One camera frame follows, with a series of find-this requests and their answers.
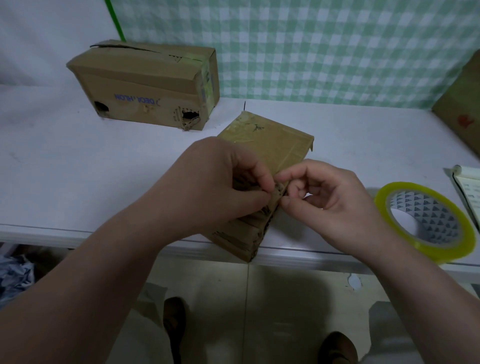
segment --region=person's right arm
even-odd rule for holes
[[[375,273],[425,363],[480,363],[480,301],[388,226],[353,172],[305,160],[275,179],[290,181],[289,215]]]

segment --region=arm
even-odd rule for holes
[[[353,172],[305,160],[275,179],[291,181],[289,215],[375,273],[426,363],[480,361],[480,301],[390,229]]]
[[[234,172],[264,191],[233,190]],[[248,150],[217,138],[194,143],[144,196],[0,311],[2,363],[104,362],[160,250],[261,209],[273,189]]]

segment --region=green edge strip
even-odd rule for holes
[[[117,18],[117,15],[115,14],[115,10],[113,10],[113,6],[110,0],[105,0],[105,4],[107,6],[108,12],[110,13],[110,16],[112,17],[113,23],[115,24],[115,27],[117,29],[117,32],[119,33],[120,40],[122,42],[125,42],[125,36],[123,35],[119,20]]]

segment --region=spiral notebook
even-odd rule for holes
[[[452,177],[467,203],[475,226],[480,231],[480,168],[456,165],[452,168]]]

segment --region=white wall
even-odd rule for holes
[[[76,84],[65,63],[105,39],[119,36],[103,0],[0,0],[0,84]]]

